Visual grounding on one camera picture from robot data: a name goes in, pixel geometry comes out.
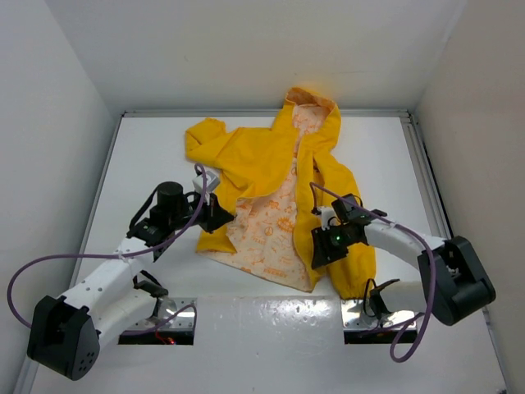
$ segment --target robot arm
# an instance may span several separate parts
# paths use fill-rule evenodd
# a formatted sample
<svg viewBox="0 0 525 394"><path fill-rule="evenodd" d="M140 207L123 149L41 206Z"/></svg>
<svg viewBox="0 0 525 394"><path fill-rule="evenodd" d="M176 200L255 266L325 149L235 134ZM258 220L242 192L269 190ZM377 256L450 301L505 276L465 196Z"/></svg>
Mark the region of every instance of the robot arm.
<svg viewBox="0 0 525 394"><path fill-rule="evenodd" d="M358 209L352 195L344 198L353 204L337 199L331 208L314 209L314 213L321 216L322 226L312 230L312 268L344 258L348 247L357 242L386 250L415 267L422 280L402 282L397 279L375 287L368 298L370 308L378 319L397 310L423 312L427 308L430 287L430 261L422 244L394 223L383 222ZM382 211L372 212L374 216L386 218ZM419 236L430 246L436 263L432 314L438 320L453 325L495 299L494 287L468 240L461 236L451 240Z"/></svg>
<svg viewBox="0 0 525 394"><path fill-rule="evenodd" d="M233 220L217 197L205 192L202 208L194 222L189 223L196 214L204 184L207 190L213 190L218 182L217 176L205 172L194 179L194 192L184 194L182 186L175 182L157 186L131 220L130 230L114 251L114 258L104 261L58 298L46 296L36 305L28 356L77 380L89 372L107 343L139 320L154 315L159 299L168 292L153 282L138 282L136 277L169 247L174 231L199 224L205 231L213 232ZM140 220L155 195L157 205Z"/></svg>

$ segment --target yellow jacket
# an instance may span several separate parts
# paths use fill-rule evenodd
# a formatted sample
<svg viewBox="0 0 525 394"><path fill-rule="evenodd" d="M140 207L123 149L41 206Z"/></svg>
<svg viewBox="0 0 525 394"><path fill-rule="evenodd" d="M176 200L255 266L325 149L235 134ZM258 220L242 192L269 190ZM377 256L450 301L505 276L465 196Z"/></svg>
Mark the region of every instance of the yellow jacket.
<svg viewBox="0 0 525 394"><path fill-rule="evenodd" d="M293 93L303 93L293 88L286 96L272 128L240 127L226 133L225 124L216 119L206 119L186 131L185 147L188 159L205 166L221 169L221 184L215 193L221 206L235 214L238 199L255 199L273 193L285 180L293 158L298 131L292 126L296 103ZM357 244L349 248L349 255L325 268L312 270L313 240L311 230L319 227L319 219L312 213L313 196L310 181L324 185L339 195L359 195L352 172L339 164L330 154L339 137L341 116L333 102L315 94L316 102L328 102L331 111L320 129L305 135L297 153L297 183L295 198L297 218L293 232L295 251L308 272L312 289L326 272L341 298L363 296L364 286L376 273L374 249ZM320 205L330 205L333 198L318 195ZM226 226L213 234L203 232L197 250L218 250L235 253L235 247L226 236Z"/></svg>

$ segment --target purple cable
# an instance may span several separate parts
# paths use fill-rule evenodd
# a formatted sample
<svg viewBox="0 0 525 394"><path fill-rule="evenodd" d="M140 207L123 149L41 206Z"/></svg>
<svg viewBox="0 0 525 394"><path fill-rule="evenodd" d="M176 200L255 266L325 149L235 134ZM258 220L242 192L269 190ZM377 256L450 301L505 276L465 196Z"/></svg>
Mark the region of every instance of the purple cable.
<svg viewBox="0 0 525 394"><path fill-rule="evenodd" d="M186 306L184 306L184 307L180 308L179 310L177 310L172 316L170 316L169 318L165 318L164 320L162 320L161 322L157 323L153 327L146 328L145 330L140 330L140 331L133 331L133 330L124 331L121 335L124 336L124 337L134 337L134 336L137 336L137 335L148 334L150 332L156 332L160 327L165 326L166 324L168 324L171 320L176 318L179 315L180 312L182 312L183 310L187 310L188 308L193 309L194 313L195 313L195 315L194 315L194 328L193 328L193 334L194 334L194 337L195 337L195 327L197 326L197 308L195 307L195 304L187 304Z"/></svg>
<svg viewBox="0 0 525 394"><path fill-rule="evenodd" d="M121 256L119 254L52 254L49 256L43 256L38 259L35 259L33 261L28 262L26 265L23 265L18 269L18 271L15 272L15 274L12 276L11 280L9 281L9 284L7 285L7 304L9 305L9 309L15 316L15 318L22 324L24 324L27 328L31 328L31 323L22 318L22 316L18 313L18 311L15 308L15 304L13 303L13 286L15 285L16 279L20 276L21 273L23 273L27 268L34 266L37 263L41 263L46 260L54 260L54 259L120 259L121 257L136 257L140 256L142 254L147 254L154 252L155 250L159 250L161 248L164 248L165 246L171 245L173 241L175 241L177 238L179 238L182 234L186 232L195 222L197 219L197 216L200 213L201 208L203 207L204 200L206 199L206 170L204 169L204 166L200 163L195 164L194 166L195 171L200 171L203 174L203 190L200 195L199 203L197 204L197 208L195 209L194 214L191 216L189 221L180 229L179 232L177 232L172 238L169 238L168 240L162 242L161 244L155 245L151 248L145 249L145 250L139 250L137 252L131 252L131 253L124 253Z"/></svg>
<svg viewBox="0 0 525 394"><path fill-rule="evenodd" d="M393 225L394 227L399 228L404 233L410 235L412 238L414 238L415 240L419 241L421 243L421 245L425 248L425 251L427 252L428 259L429 259L429 265L430 265L430 287L428 289L427 308L425 309L425 313L423 314L423 321L421 323L421 327L419 328L418 335L416 336L416 339L414 340L413 344L410 346L410 349L404 355L402 355L401 357L397 357L394 354L395 347L399 343L399 340L403 336L403 334L406 331L406 329L416 319L421 317L421 314L418 314L414 318L411 318L411 319L409 319L409 320L407 320L405 322L402 322L402 323L395 324L394 326L390 326L388 328L374 328L373 330L370 330L370 333L375 333L375 332L390 331L393 328L402 327L399 330L399 332L395 335L394 340L392 341L392 344L390 346L390 357L391 357L391 359L393 361L395 361L397 363L405 362L410 357L412 357L412 355L414 354L416 349L419 347L419 344L421 343L421 340L423 339L423 336L425 335L425 331L427 330L428 322L430 321L430 317L432 315L432 306L434 305L434 297L435 297L435 294L436 294L436 262L434 261L434 254L432 253L432 250L430 249L430 246L428 245L428 243L426 243L426 241L417 232L415 232L415 231L413 231L413 230L411 230L411 229L409 229L409 228L407 228L407 227L405 227L405 226L403 226L401 224L394 223L394 222L392 222L391 220L389 220L387 218L379 216L376 213L374 213L372 211L369 211L368 209L365 209L362 206L356 204L354 201L352 201L350 199L345 199L345 198L341 197L340 195L337 195L336 193L334 193L334 192L324 188L323 186L318 185L317 183L310 182L310 188L312 189L312 193L313 193L313 206L315 208L317 207L317 196L315 194L315 189L314 189L316 187L319 190L322 190L325 193L327 193L327 194L329 194L329 195L331 195L331 196L333 196L333 197L335 197L335 198L337 198L337 199L339 199L339 200L341 200L343 202L346 202L347 204L350 204L351 206L353 206L357 210L366 213L367 215L369 215L370 217L372 217L374 219L381 220L382 222L384 222L386 224Z"/></svg>

